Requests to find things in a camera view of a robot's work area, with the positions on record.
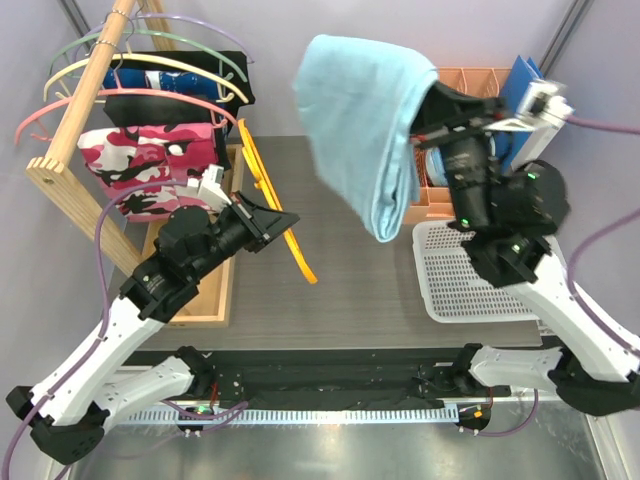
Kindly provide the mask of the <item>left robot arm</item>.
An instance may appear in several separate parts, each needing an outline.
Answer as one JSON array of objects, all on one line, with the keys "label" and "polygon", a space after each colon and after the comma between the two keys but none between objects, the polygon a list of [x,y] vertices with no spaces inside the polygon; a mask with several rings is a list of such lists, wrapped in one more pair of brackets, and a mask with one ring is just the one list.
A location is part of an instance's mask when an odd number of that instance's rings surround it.
[{"label": "left robot arm", "polygon": [[44,454],[71,465],[135,412],[176,396],[204,398],[215,382],[214,369],[193,347],[179,348],[131,380],[115,385],[107,380],[197,296],[209,273],[242,249],[259,252],[298,220],[239,192],[215,219],[198,206],[175,210],[159,231],[154,253],[124,282],[83,343],[45,380],[7,395],[20,428]]}]

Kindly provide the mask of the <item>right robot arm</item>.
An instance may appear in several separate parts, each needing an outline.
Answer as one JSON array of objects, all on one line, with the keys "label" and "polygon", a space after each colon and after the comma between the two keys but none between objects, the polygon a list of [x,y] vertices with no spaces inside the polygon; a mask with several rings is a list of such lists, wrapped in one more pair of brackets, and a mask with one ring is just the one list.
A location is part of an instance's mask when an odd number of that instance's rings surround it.
[{"label": "right robot arm", "polygon": [[476,395],[492,387],[532,388],[607,416],[639,406],[639,338],[607,314],[563,264],[549,237],[569,214],[561,173],[535,153],[511,172],[492,153],[495,133],[547,136],[573,119],[560,84],[530,82],[515,110],[503,98],[478,98],[443,83],[426,93],[411,131],[442,155],[452,201],[451,227],[483,280],[519,300],[560,339],[554,348],[498,349],[468,344],[439,371],[437,387]]}]

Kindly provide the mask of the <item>light blue trousers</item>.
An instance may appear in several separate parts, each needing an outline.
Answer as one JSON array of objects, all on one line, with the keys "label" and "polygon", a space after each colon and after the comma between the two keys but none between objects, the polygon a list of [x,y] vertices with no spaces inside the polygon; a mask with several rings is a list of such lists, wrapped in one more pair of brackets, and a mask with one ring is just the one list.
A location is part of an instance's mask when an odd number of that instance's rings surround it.
[{"label": "light blue trousers", "polygon": [[318,35],[293,90],[318,178],[380,243],[393,240],[419,181],[410,128],[438,70],[406,47]]}]

